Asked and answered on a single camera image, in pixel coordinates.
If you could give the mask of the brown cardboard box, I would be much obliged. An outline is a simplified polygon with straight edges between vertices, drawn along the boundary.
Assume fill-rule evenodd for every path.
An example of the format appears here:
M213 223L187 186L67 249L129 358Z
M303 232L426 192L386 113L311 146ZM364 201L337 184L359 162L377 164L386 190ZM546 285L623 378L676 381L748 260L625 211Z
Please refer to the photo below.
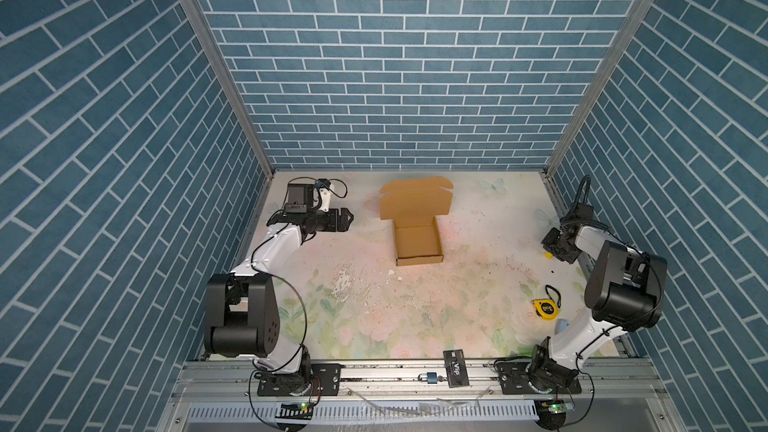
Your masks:
M441 176L396 180L380 189L380 219L393 226L398 267L439 264L439 216L450 213L453 183Z

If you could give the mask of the aluminium corner post left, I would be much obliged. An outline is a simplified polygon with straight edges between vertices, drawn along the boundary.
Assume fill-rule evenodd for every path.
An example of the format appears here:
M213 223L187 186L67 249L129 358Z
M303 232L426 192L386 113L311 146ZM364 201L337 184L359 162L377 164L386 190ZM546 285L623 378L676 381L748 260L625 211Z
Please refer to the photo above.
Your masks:
M205 17L198 0L178 0L187 20L207 57L212 71L224 92L237 122L241 126L255 157L264 170L265 176L271 180L274 168L254 129L253 121L241 97L227 63L221 53L212 29Z

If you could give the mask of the aluminium corner post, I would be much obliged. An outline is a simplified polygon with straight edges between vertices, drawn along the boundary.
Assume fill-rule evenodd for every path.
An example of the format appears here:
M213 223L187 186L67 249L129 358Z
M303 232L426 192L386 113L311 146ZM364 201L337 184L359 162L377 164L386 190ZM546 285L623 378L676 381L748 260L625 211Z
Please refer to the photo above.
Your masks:
M598 98L604 91L606 84L628 49L636 32L639 30L643 19L649 12L654 1L655 0L634 0L632 2L624 21L608 47L605 57L598 65L592 81L586 87L581 101L574 109L574 113L568 125L565 127L560 140L557 142L552 155L543 169L542 178L544 180L554 179L556 171L562 164L566 153L592 112Z
M212 29L205 17L198 0L178 0L187 20L207 57L212 71L224 92L237 122L241 126L255 157L264 170L265 176L271 180L274 168L254 129L253 121L241 97L227 63L221 53Z

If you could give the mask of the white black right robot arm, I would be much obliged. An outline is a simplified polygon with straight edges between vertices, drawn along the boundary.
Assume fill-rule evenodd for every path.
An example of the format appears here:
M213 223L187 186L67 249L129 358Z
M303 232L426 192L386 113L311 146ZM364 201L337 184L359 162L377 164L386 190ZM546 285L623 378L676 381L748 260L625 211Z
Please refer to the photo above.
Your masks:
M654 327L662 315L668 262L643 252L594 219L594 209L577 202L542 240L544 250L572 264L594 260L584 288L584 309L562 331L533 349L529 383L541 393L571 386L582 366L616 337Z

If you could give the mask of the aluminium corner post right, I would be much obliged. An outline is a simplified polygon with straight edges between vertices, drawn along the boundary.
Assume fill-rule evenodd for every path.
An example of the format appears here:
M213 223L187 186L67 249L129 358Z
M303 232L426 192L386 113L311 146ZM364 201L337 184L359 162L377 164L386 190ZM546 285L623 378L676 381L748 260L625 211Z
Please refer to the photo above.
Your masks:
M543 169L542 178L544 180L554 179L556 171L562 164L566 153L592 112L598 98L604 91L606 84L628 49L636 32L639 30L643 19L649 12L654 1L655 0L634 0L632 2L624 21L608 47L605 57L598 65L592 81L586 87L581 101L574 109L574 113L568 125L565 127L560 140L557 142L552 155Z

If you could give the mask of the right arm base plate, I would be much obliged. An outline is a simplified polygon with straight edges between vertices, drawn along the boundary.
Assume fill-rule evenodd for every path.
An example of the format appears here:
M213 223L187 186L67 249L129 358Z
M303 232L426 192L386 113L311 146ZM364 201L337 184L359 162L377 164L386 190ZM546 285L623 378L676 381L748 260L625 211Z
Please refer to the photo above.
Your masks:
M492 365L504 395L577 395L582 386L575 369L557 364L534 367L530 362L500 361Z

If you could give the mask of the yellow tape measure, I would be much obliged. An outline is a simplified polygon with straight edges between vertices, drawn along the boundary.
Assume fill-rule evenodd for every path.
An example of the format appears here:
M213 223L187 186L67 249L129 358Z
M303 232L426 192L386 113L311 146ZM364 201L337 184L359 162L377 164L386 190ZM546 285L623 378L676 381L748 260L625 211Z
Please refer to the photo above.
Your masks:
M544 286L546 296L544 298L534 299L532 305L535 314L543 320L555 320L560 312L562 305L562 294L552 285Z

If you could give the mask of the aluminium front rail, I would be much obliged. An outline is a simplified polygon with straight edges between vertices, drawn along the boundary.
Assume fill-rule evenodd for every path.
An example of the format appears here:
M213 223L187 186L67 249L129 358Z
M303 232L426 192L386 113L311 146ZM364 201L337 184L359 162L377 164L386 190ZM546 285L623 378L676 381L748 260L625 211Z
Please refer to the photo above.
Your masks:
M493 359L465 361L467 386L449 385L444 360L320 360L312 363L323 400L367 399L656 399L667 395L654 366L643 358L590 360L569 389L529 384L527 362ZM171 400L174 402L244 402L255 369L247 360L193 361L182 368Z

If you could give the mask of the small padlock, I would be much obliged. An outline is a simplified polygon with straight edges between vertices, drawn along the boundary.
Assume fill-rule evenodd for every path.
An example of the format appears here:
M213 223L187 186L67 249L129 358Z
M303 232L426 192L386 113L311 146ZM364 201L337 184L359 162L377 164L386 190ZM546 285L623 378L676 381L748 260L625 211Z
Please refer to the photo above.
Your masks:
M417 376L418 382L423 382L427 384L438 384L442 381L442 378L439 376L437 372L426 372L421 373Z

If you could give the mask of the black VIP card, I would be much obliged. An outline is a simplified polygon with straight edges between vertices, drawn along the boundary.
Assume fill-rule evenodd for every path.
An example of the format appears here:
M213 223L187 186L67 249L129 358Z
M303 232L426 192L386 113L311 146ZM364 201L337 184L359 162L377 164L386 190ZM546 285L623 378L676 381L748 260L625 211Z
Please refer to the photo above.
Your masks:
M463 350L445 350L443 352L443 359L449 387L468 387L470 385L469 375Z

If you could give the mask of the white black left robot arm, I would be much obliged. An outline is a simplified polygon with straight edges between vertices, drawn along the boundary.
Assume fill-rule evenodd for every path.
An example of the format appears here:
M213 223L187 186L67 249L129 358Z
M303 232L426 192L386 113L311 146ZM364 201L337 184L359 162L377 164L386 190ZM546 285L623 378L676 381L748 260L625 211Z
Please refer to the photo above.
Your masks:
M302 340L281 335L274 281L287 259L319 232L346 232L354 220L331 199L344 182L336 178L299 177L289 181L283 206L267 220L266 235L232 271L211 276L204 297L203 341L208 354L250 356L258 373L307 384L311 359Z

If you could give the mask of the controller board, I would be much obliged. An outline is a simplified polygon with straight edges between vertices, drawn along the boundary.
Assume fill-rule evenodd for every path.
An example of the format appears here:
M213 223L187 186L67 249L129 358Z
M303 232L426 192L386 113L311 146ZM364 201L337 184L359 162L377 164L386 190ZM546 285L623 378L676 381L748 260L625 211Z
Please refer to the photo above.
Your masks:
M560 431L567 425L568 413L574 406L573 402L562 399L535 400L535 424L546 431Z
M315 405L309 402L281 403L276 411L277 422L309 421L314 416Z

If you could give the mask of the blue grey stapler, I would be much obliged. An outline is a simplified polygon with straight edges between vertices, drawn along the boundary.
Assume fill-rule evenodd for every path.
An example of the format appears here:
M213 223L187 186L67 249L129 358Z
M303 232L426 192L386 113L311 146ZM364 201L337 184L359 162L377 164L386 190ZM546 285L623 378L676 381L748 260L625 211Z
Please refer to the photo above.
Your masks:
M566 331L569 322L566 319L557 319L555 323L555 334L559 335Z

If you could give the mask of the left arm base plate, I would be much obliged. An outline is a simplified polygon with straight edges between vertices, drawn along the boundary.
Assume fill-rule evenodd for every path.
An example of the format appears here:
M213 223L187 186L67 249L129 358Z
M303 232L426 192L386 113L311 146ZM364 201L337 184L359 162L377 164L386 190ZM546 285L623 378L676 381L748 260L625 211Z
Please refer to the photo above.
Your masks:
M296 372L263 374L258 380L259 397L337 396L342 366L339 363L302 363Z

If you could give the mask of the right controller board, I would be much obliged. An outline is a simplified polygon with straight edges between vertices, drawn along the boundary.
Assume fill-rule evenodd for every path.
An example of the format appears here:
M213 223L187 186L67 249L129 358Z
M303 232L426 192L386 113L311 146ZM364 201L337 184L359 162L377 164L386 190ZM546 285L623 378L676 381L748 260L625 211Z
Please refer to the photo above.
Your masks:
M573 402L562 399L535 400L535 424L546 431L560 431L567 425L568 413L574 406Z

